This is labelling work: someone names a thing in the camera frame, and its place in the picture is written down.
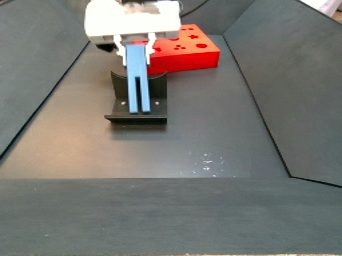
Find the hole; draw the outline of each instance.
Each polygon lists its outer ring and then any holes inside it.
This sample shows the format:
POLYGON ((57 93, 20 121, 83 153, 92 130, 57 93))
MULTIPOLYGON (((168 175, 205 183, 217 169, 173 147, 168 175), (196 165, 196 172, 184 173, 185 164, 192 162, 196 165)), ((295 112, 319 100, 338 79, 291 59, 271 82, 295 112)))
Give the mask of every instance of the hole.
POLYGON ((196 39, 197 38, 197 36, 195 36, 195 35, 191 35, 191 36, 188 36, 191 39, 196 39))
POLYGON ((208 46, 205 44, 196 44, 197 48, 207 48, 208 46))

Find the black base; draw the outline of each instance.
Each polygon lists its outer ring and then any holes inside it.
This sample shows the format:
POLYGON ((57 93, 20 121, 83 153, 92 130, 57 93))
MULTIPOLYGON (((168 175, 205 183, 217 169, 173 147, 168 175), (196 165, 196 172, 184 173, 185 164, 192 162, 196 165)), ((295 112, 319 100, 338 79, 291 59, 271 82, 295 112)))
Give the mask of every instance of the black base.
POLYGON ((167 122, 167 74, 148 77, 148 88, 151 97, 151 112, 131 114, 128 109, 128 87, 127 77, 112 74, 115 91, 115 104, 112 114, 104 118, 115 123, 165 123, 167 122))

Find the dark gray surface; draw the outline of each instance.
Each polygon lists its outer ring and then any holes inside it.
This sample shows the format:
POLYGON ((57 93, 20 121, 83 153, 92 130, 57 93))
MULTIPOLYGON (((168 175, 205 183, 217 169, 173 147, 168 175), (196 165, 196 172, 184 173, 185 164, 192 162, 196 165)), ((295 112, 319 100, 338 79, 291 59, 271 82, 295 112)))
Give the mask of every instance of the dark gray surface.
POLYGON ((71 10, 75 12, 81 22, 84 21, 85 8, 89 1, 91 0, 63 0, 63 2, 68 5, 71 10))
POLYGON ((292 179, 0 182, 0 254, 340 254, 342 190, 292 179))
POLYGON ((342 26, 258 0, 224 34, 291 175, 342 185, 342 26))
MULTIPOLYGON (((181 0, 184 13, 203 0, 181 0)), ((221 35, 254 0, 209 0, 193 13, 181 19, 183 24, 195 23, 207 34, 221 35)))
POLYGON ((87 48, 0 163, 1 178, 287 178, 221 36, 216 69, 168 75, 165 126, 111 125, 115 55, 87 48))
POLYGON ((0 155, 85 46, 81 26, 60 1, 0 7, 0 155))

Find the red block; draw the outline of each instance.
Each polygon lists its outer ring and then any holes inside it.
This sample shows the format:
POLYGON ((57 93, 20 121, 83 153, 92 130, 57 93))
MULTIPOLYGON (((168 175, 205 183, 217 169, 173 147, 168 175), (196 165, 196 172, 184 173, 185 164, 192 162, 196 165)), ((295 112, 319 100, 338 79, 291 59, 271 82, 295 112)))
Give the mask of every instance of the red block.
POLYGON ((157 39, 153 49, 149 75, 217 67, 220 50, 195 24, 181 26, 179 38, 157 39))

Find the bin floor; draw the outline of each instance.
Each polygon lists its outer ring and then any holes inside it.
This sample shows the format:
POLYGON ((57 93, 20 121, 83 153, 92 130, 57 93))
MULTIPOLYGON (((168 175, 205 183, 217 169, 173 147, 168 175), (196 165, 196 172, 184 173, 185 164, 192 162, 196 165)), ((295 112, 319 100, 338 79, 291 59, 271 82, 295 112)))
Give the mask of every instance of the bin floor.
POLYGON ((221 36, 216 69, 168 74, 167 125, 112 125, 113 54, 92 45, 1 159, 0 178, 287 178, 221 36))

